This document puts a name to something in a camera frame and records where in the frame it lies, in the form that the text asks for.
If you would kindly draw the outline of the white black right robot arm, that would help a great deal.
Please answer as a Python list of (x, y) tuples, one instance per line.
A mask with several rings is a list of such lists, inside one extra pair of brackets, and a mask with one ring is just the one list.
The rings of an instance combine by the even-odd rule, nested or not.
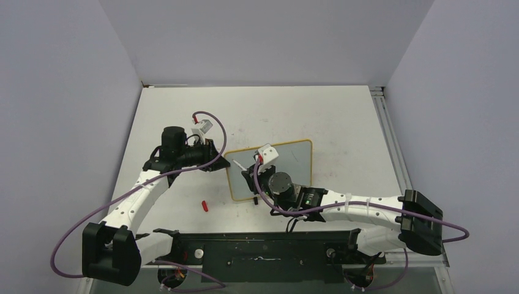
[(369, 255), (394, 249), (438, 256), (442, 253), (443, 211), (417, 190), (405, 190), (393, 197), (363, 197), (292, 182), (289, 174), (274, 166), (255, 171), (242, 170), (251, 192), (271, 208), (273, 216), (294, 217), (307, 222), (348, 221), (367, 224), (346, 245), (354, 262)]

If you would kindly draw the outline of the red marker cap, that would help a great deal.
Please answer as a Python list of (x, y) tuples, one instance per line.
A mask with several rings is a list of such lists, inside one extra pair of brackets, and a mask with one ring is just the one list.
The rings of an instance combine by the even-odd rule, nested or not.
[(205, 212), (208, 212), (208, 211), (209, 211), (209, 208), (208, 208), (207, 202), (206, 202), (205, 200), (201, 202), (201, 205), (202, 205), (203, 210), (204, 210)]

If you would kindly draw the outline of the white marker pen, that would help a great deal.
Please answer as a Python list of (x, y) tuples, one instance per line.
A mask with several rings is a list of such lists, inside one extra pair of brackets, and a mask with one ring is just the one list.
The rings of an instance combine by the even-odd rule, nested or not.
[(246, 172), (248, 169), (245, 168), (243, 165), (241, 165), (238, 161), (236, 160), (233, 160), (234, 164), (237, 165), (237, 167), (242, 171), (242, 172)]

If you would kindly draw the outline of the yellow framed small whiteboard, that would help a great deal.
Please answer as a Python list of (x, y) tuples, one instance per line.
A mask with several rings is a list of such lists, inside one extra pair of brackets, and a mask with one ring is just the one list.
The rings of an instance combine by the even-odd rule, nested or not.
[[(309, 139), (273, 143), (279, 157), (275, 161), (277, 171), (286, 172), (296, 184), (312, 185), (313, 174), (313, 142)], [(225, 153), (224, 158), (231, 164), (226, 169), (231, 199), (236, 202), (253, 200), (247, 183), (241, 175), (241, 170), (234, 164), (238, 161), (245, 168), (254, 164), (253, 156), (259, 147), (235, 149)]]

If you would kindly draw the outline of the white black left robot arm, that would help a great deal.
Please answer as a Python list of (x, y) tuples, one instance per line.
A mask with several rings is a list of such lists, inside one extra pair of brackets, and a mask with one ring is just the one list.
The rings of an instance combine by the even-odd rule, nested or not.
[(184, 168), (215, 172), (230, 167), (213, 140), (198, 133), (188, 145), (184, 128), (164, 128), (161, 144), (145, 162), (132, 192), (98, 224), (89, 223), (82, 234), (82, 273), (86, 277), (128, 286), (142, 266), (157, 258), (173, 264), (182, 257), (174, 233), (158, 230), (138, 236), (137, 231), (159, 197)]

